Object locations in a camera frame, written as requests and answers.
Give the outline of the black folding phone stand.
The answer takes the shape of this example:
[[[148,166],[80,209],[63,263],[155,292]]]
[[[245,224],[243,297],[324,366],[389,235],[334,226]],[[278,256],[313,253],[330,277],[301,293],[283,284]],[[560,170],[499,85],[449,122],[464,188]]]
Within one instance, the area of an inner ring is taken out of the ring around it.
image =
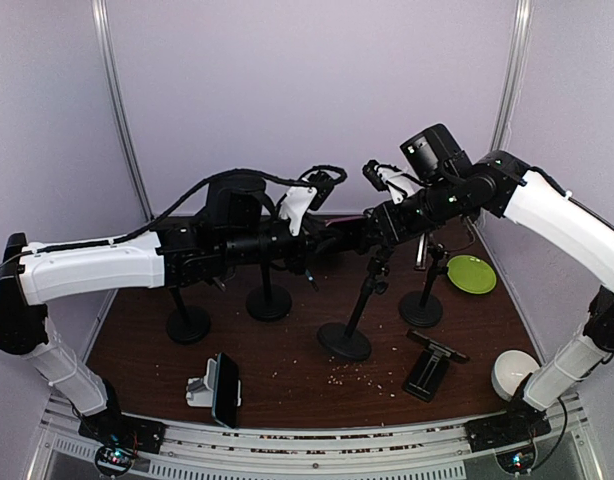
[[[423,346],[412,370],[402,385],[402,390],[414,397],[431,402],[435,397],[451,361],[465,364],[470,357],[436,340],[423,335],[417,330],[409,329],[407,338]]]

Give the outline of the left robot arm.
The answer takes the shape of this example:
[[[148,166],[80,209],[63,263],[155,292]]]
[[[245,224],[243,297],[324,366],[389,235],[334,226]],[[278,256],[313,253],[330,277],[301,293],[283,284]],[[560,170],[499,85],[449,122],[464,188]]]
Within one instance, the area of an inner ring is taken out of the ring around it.
[[[0,264],[0,351],[28,360],[108,443],[124,442],[131,424],[113,386],[62,341],[48,302],[136,287],[178,294],[198,282],[218,284],[237,266],[276,260],[302,274],[324,242],[321,232],[304,229],[304,218],[346,177],[340,167],[317,165],[287,180],[286,194],[274,201],[265,191],[271,174],[232,169],[199,181],[207,200],[190,217],[168,208],[130,233],[70,243],[11,235]]]

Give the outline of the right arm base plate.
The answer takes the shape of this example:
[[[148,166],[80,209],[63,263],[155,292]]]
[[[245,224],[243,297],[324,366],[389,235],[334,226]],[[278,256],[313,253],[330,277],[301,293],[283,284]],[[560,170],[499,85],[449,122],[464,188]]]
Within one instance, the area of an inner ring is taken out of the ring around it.
[[[549,421],[542,417],[526,418],[511,413],[471,420],[464,428],[472,452],[527,442],[551,432]]]

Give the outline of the pink smartphone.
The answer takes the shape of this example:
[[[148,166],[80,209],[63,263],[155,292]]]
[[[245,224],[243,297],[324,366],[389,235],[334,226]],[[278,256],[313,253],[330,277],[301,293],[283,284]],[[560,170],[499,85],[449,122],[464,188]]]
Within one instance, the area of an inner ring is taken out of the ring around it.
[[[325,226],[329,227],[343,227],[350,225],[360,225],[363,226],[365,224],[366,217],[364,215],[347,215],[347,216],[335,216],[325,221]]]

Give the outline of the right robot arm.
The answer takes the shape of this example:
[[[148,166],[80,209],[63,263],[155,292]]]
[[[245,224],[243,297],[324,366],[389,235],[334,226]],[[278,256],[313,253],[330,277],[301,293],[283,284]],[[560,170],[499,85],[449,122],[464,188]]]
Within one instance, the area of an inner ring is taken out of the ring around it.
[[[546,411],[597,366],[614,356],[614,226],[580,203],[542,168],[505,150],[471,160],[448,128],[435,124],[405,140],[400,168],[372,159],[365,178],[389,198],[374,207],[370,223],[379,244],[394,247],[430,233],[459,216],[482,212],[532,232],[544,248],[526,248],[532,267],[564,272],[569,263],[586,276],[587,316],[567,343],[518,386],[512,410],[500,419],[506,440],[522,440]]]

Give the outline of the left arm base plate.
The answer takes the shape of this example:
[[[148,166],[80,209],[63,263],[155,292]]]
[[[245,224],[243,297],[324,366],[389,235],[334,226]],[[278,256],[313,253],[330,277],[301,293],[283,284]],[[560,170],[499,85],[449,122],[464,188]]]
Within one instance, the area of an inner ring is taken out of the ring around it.
[[[102,434],[85,421],[81,421],[78,434],[111,448],[151,454],[160,452],[166,431],[164,423],[126,415],[123,416],[122,423],[120,433]]]

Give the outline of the black stand with pink phone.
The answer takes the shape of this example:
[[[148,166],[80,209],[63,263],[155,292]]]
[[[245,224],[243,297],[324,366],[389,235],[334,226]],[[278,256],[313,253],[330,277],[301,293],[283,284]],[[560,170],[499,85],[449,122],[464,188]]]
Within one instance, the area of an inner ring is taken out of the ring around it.
[[[367,275],[347,323],[329,322],[318,329],[318,342],[334,357],[353,362],[362,362],[370,357],[370,340],[358,329],[358,324],[370,297],[373,294],[382,295],[388,288],[385,278],[390,272],[388,262],[393,252],[393,247],[383,246],[369,260]]]

